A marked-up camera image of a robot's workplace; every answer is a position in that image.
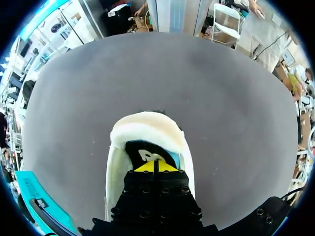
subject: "wall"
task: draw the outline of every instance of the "wall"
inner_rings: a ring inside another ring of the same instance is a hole
[[[295,59],[295,63],[293,63],[290,67],[298,64],[302,65],[305,68],[310,67],[310,63],[304,53],[303,48],[300,45],[295,45],[293,42],[291,42],[288,46],[288,50],[291,52],[293,58]]]

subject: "cable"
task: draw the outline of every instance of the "cable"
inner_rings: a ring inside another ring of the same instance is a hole
[[[149,27],[148,27],[148,24],[147,24],[147,15],[148,15],[148,13],[149,13],[149,10],[147,11],[146,16],[144,17],[144,23],[146,24],[146,27],[147,27],[147,29],[148,29],[148,32],[150,32]]]
[[[296,193],[296,192],[300,192],[300,191],[303,191],[303,190],[304,190],[304,187],[294,189],[291,192],[288,192],[287,194],[285,194],[281,199],[283,200],[284,198],[290,196],[291,194]]]
[[[258,56],[257,56],[254,60],[257,60],[258,57],[259,57],[266,49],[268,49],[268,48],[270,48],[272,45],[274,45],[274,44],[277,42],[277,40],[278,40],[279,38],[281,38],[282,36],[284,36],[285,34],[286,34],[286,32],[285,32],[284,34],[280,35],[280,36],[279,36],[272,44],[270,44],[268,47],[264,48],[264,49],[258,54]]]

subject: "white folding chair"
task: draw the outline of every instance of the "white folding chair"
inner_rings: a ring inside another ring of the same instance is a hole
[[[220,25],[219,23],[217,23],[216,22],[216,11],[222,12],[225,15],[228,15],[230,17],[233,17],[233,18],[237,19],[237,21],[238,21],[238,23],[237,23],[238,24],[237,31],[235,29],[231,29],[229,27],[226,27],[226,26],[223,26],[223,25]],[[240,14],[236,10],[234,10],[232,8],[229,8],[227,6],[224,6],[222,4],[215,3],[215,5],[214,5],[214,20],[213,20],[213,22],[214,22],[214,24],[213,24],[213,30],[212,30],[213,33],[212,33],[211,41],[220,42],[220,43],[223,43],[223,44],[228,44],[228,43],[237,42],[240,39],[240,37],[241,37],[240,34],[239,34],[239,31],[240,31]],[[224,43],[224,42],[215,40],[214,39],[214,34],[219,33],[219,32],[223,32],[223,33],[226,33],[226,34],[230,35],[231,37],[235,38],[236,41]]]

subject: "gray table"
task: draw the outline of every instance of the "gray table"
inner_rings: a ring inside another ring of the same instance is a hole
[[[104,219],[110,131],[142,110],[183,128],[204,225],[224,228],[288,191],[297,120],[274,75],[201,38],[119,35],[47,63],[27,111],[25,167],[76,226]]]

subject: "white sneaker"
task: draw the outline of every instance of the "white sneaker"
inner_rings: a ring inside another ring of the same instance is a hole
[[[120,119],[110,134],[106,170],[105,220],[111,221],[123,189],[124,177],[148,161],[164,160],[176,169],[185,170],[189,188],[195,197],[192,158],[184,132],[168,116],[141,112]]]

